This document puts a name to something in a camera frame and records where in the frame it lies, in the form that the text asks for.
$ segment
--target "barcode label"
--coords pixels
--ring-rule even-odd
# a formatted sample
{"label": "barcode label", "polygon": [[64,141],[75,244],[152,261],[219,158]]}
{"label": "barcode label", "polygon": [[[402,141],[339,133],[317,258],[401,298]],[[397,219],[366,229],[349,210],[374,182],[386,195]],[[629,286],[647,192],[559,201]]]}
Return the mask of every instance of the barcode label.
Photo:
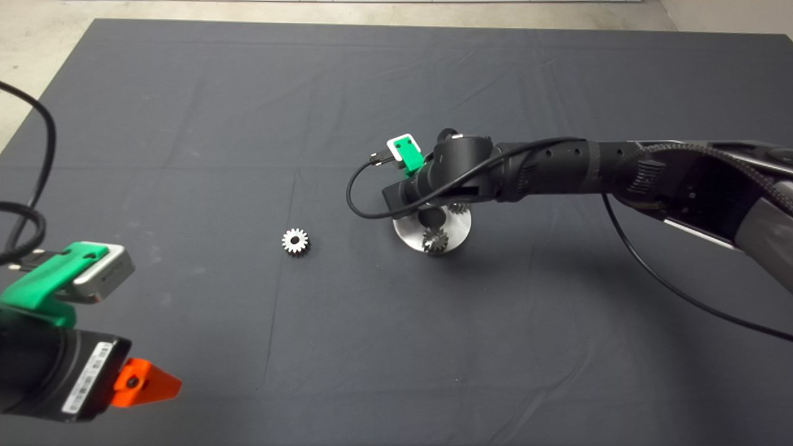
{"label": "barcode label", "polygon": [[71,388],[71,392],[69,392],[69,396],[61,408],[62,412],[75,414],[80,411],[86,396],[88,396],[88,392],[94,385],[94,380],[99,375],[99,372],[102,371],[102,366],[105,365],[105,360],[111,349],[113,349],[113,344],[110,342],[97,343],[90,358],[88,358],[88,362],[86,362],[86,366],[82,368],[75,386]]}

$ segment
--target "gear on plate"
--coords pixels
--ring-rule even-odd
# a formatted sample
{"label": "gear on plate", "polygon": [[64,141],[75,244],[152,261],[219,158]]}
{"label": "gear on plate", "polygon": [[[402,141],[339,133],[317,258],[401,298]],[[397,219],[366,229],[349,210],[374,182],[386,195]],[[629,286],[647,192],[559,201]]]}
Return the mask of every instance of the gear on plate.
{"label": "gear on plate", "polygon": [[443,229],[424,231],[424,241],[421,246],[430,256],[443,254],[449,244],[449,236]]}
{"label": "gear on plate", "polygon": [[281,244],[284,247],[284,251],[290,256],[302,256],[311,248],[311,241],[308,239],[308,234],[299,228],[292,228],[289,231],[286,231],[283,238],[281,238]]}
{"label": "gear on plate", "polygon": [[465,213],[471,209],[471,205],[468,203],[451,203],[448,207],[451,213]]}

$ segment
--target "dark gray cloth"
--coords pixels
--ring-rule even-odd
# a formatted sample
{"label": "dark gray cloth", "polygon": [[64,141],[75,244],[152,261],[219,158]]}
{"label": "dark gray cloth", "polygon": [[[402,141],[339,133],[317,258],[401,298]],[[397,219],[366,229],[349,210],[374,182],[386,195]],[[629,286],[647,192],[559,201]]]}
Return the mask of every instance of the dark gray cloth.
{"label": "dark gray cloth", "polygon": [[[84,425],[3,417],[0,443],[790,444],[793,345],[662,288],[599,197],[474,206],[430,259],[343,194],[405,132],[793,144],[791,98],[782,36],[96,21],[43,96],[46,248],[127,246],[137,272],[78,327],[184,386]],[[43,137],[31,116],[2,153],[3,199]],[[398,178],[367,172],[360,206]],[[672,282],[793,330],[753,262],[617,210]],[[305,258],[281,250],[292,227]]]}

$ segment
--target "black cord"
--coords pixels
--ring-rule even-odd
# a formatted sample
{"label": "black cord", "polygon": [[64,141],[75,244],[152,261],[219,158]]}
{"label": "black cord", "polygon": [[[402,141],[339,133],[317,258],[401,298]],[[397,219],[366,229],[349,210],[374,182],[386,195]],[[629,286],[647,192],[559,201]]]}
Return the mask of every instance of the black cord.
{"label": "black cord", "polygon": [[22,256],[27,256],[44,241],[44,234],[47,232],[47,222],[41,213],[22,203],[0,202],[0,212],[15,213],[20,219],[24,221],[30,220],[36,226],[35,233],[25,243],[0,253],[0,265],[5,265]]}
{"label": "black cord", "polygon": [[[27,203],[27,207],[32,209],[36,207],[36,204],[39,202],[41,193],[44,191],[44,186],[47,185],[47,179],[49,178],[50,171],[52,171],[52,162],[55,159],[55,146],[56,146],[55,120],[52,118],[52,115],[50,114],[49,110],[47,110],[47,107],[45,107],[41,102],[37,101],[33,96],[25,93],[24,91],[19,90],[18,88],[11,86],[7,83],[4,83],[2,81],[0,81],[0,90],[5,91],[6,93],[10,93],[16,96],[17,98],[30,104],[30,106],[35,111],[37,111],[44,119],[44,125],[47,128],[44,162],[41,164],[41,169],[39,170],[39,178],[36,180],[36,185],[33,188],[33,194],[31,194],[30,199],[28,200]],[[11,234],[8,236],[8,239],[6,239],[6,250],[2,254],[0,254],[0,256],[5,256],[9,252],[22,252],[22,254],[17,256],[17,258],[29,254],[29,252],[23,252],[23,250],[17,250],[17,242],[19,241],[19,237],[22,234],[22,230],[25,228],[25,223],[28,220],[32,220],[34,223],[36,222],[35,219],[25,217],[20,213],[20,217],[17,220],[17,223],[14,225],[13,229],[11,229]]]}
{"label": "black cord", "polygon": [[458,176],[456,179],[449,181],[448,183],[434,190],[431,194],[428,194],[426,197],[421,198],[419,201],[410,203],[409,205],[403,206],[397,210],[391,210],[391,211],[379,212],[379,213],[363,212],[362,210],[358,209],[358,207],[355,206],[355,204],[352,202],[352,186],[355,184],[355,180],[358,178],[361,172],[363,172],[367,167],[377,163],[376,160],[370,160],[362,164],[361,167],[359,167],[355,171],[355,173],[350,177],[350,181],[347,183],[347,205],[350,207],[350,210],[352,210],[355,213],[355,215],[369,219],[388,218],[388,217],[395,217],[396,215],[401,215],[404,213],[411,213],[415,210],[418,210],[421,206],[427,204],[427,202],[429,202],[430,200],[433,200],[445,194],[446,192],[451,190],[451,188],[457,186],[459,183],[466,181],[472,176],[475,176],[484,169],[489,169],[490,167],[493,167],[497,163],[501,162],[506,158],[509,158],[510,156],[515,156],[518,155],[519,153],[527,152],[529,150],[543,149],[563,142],[582,141],[582,140],[583,139],[581,138],[559,137],[559,138],[550,138],[547,140],[539,140],[532,143],[522,144],[516,148],[507,150],[506,152],[501,152],[498,155],[489,158],[485,161],[482,161],[481,163],[477,164],[474,167],[471,167],[466,173]]}
{"label": "black cord", "polygon": [[623,244],[625,244],[625,247],[628,248],[628,252],[630,252],[630,254],[634,257],[634,259],[636,259],[636,261],[639,262],[640,265],[642,265],[645,271],[647,271],[658,282],[660,282],[661,285],[666,286],[670,291],[672,291],[674,294],[677,294],[686,302],[692,304],[693,306],[699,308],[700,310],[704,310],[712,314],[713,316],[719,317],[728,322],[732,322],[733,324],[740,325],[741,327],[754,330],[759,333],[763,333],[765,335],[773,336],[781,340],[786,340],[788,342],[793,342],[793,334],[781,332],[779,330],[775,330],[766,327],[764,325],[755,324],[754,322],[745,321],[739,317],[735,317],[731,314],[727,314],[724,313],[723,311],[717,310],[709,305],[706,305],[703,302],[698,301],[697,299],[694,299],[693,297],[689,296],[684,291],[682,291],[680,288],[672,285],[669,281],[661,277],[657,272],[655,272],[654,269],[651,268],[650,265],[647,264],[647,262],[644,261],[644,259],[638,254],[638,252],[636,252],[636,249],[628,239],[628,236],[625,234],[625,231],[623,231],[623,227],[619,224],[619,221],[617,220],[617,216],[614,214],[614,210],[611,208],[611,202],[608,199],[608,195],[602,194],[602,196],[603,196],[603,204],[606,206],[606,211],[608,212],[608,217],[611,219],[611,223],[614,225],[614,229],[617,230],[617,235],[619,235],[620,240],[623,241]]}

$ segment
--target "green 3d-printed bracket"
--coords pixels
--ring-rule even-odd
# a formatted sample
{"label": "green 3d-printed bracket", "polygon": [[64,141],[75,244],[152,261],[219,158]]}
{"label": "green 3d-printed bracket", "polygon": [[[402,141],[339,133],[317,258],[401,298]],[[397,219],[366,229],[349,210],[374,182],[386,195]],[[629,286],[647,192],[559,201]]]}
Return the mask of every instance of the green 3d-printed bracket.
{"label": "green 3d-printed bracket", "polygon": [[73,327],[77,320],[75,309],[57,300],[55,292],[107,252],[108,248],[100,244],[74,242],[6,288],[0,294],[0,304],[57,327]]}
{"label": "green 3d-printed bracket", "polygon": [[394,141],[394,147],[402,156],[405,177],[410,177],[424,165],[424,157],[421,156],[410,136]]}

